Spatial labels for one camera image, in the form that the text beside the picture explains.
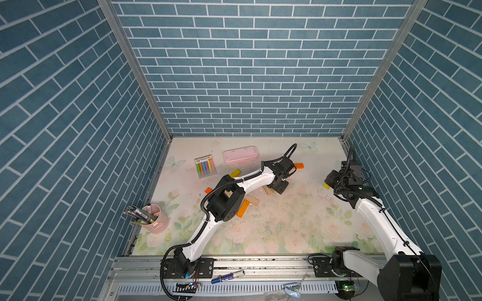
enclosure wall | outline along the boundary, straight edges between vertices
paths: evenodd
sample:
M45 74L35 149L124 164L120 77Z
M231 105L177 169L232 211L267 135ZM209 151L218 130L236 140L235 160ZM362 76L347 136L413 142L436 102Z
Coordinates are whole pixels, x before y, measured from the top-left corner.
M97 1L2 1L0 41L0 300L96 298L165 139Z
M442 261L441 300L482 288L481 14L482 1L429 0L349 140L405 232Z
M339 136L412 0L114 1L174 136Z

marker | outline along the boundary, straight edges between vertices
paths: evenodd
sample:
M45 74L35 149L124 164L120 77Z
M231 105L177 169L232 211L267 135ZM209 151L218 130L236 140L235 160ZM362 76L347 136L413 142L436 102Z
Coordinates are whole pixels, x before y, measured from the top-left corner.
M199 164L196 164L196 169L198 170L198 176L201 177L201 168L199 167Z
M244 270L240 270L240 271L237 271L237 272L234 272L234 273L229 273L229 274L226 274L226 275L223 275L223 276L219 276L218 278L214 278L213 280L211 280L211 283L212 284L219 283L219 282L222 282L222 281L227 281L227 280L237 278L239 276L244 276Z

table surface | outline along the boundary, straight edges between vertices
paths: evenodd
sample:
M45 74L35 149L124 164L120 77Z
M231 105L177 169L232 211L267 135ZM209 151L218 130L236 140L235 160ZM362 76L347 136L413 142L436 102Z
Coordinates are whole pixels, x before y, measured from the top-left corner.
M293 144L291 156L303 163L291 176L282 195L267 195L260 188L250 193L259 199L250 204L243 218L235 216L212 237L204 254L331 253L334 246L355 246L361 251L382 248L362 217L349 203L323 187L331 170L339 170L345 154L337 138L174 138L151 203L169 217L161 234L141 229L133 255L164 255L172 245L185 243L203 218L200 202L206 188L234 170L247 174L260 168L260 161L281 157ZM223 151L254 145L259 159L226 165ZM199 179L194 159L213 155L217 175Z

colored chalk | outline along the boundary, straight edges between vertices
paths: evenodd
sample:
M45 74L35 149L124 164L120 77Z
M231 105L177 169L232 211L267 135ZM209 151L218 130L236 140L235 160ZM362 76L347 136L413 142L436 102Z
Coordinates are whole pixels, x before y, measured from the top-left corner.
M240 174L241 174L241 170L235 170L229 176L231 178L235 178L235 177L239 176Z
M216 174L216 166L214 165L212 155L194 159L194 164L200 179Z

pen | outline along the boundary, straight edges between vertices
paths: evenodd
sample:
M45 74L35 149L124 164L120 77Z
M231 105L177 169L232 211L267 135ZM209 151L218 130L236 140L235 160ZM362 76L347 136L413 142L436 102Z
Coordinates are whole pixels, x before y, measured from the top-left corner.
M229 274L226 274L226 275L223 275L223 276L219 276L218 278L214 278L213 280L211 280L211 283L212 284L219 283L219 282L231 280L231 279L237 278L239 276L243 276L243 275L244 275L244 270L240 270L240 271L237 271L237 272L234 272L234 273L229 273Z

